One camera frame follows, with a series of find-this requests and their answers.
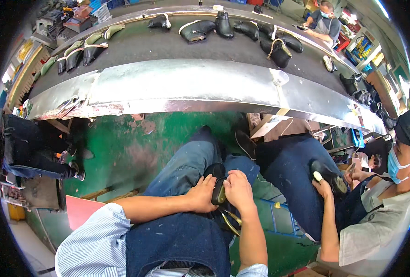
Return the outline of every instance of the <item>conveyor belt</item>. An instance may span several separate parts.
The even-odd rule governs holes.
[[[207,41],[187,44],[178,34],[178,30],[182,25],[198,19],[214,20],[214,17],[172,16],[170,17],[172,27],[168,32],[161,29],[147,29],[148,20],[129,23],[124,30],[116,33],[108,41],[109,47],[90,66],[80,64],[70,74],[64,73],[59,76],[57,74],[57,63],[55,63],[48,73],[41,76],[36,82],[29,98],[62,81],[96,69],[147,60],[205,58],[276,68],[273,61],[266,59],[266,54],[261,50],[258,41],[253,42],[240,33],[235,33],[235,38],[231,40],[223,39],[212,33],[207,36]],[[345,76],[350,76],[352,74],[350,69],[338,63],[339,71],[329,73],[323,64],[325,53],[305,42],[303,53],[291,52],[293,57],[288,67],[283,69],[285,72],[317,82],[347,96],[338,75],[343,73]],[[197,76],[197,81],[200,84],[204,81],[213,81],[215,78],[219,78],[218,72],[214,76]]]

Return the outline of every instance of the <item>hair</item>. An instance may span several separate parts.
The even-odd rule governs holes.
[[[378,169],[382,165],[382,157],[379,154],[374,155],[374,169]]]
[[[324,7],[327,7],[330,10],[330,12],[335,12],[335,8],[334,8],[333,4],[328,2],[327,0],[321,1],[320,5],[324,6]]]

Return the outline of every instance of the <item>face mask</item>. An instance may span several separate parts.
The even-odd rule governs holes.
[[[324,13],[324,12],[320,11],[320,14],[322,14],[322,16],[323,16],[324,18],[329,18],[329,17],[330,17],[330,14],[329,14],[329,13]]]
[[[406,169],[408,166],[410,165],[404,165],[402,166],[397,157],[396,157],[396,153],[394,152],[394,148],[391,147],[390,153],[388,155],[388,174],[390,175],[391,179],[394,181],[394,183],[399,184],[400,182],[407,180],[408,176],[405,177],[403,180],[400,180],[396,177],[397,172],[399,171],[399,169]]]

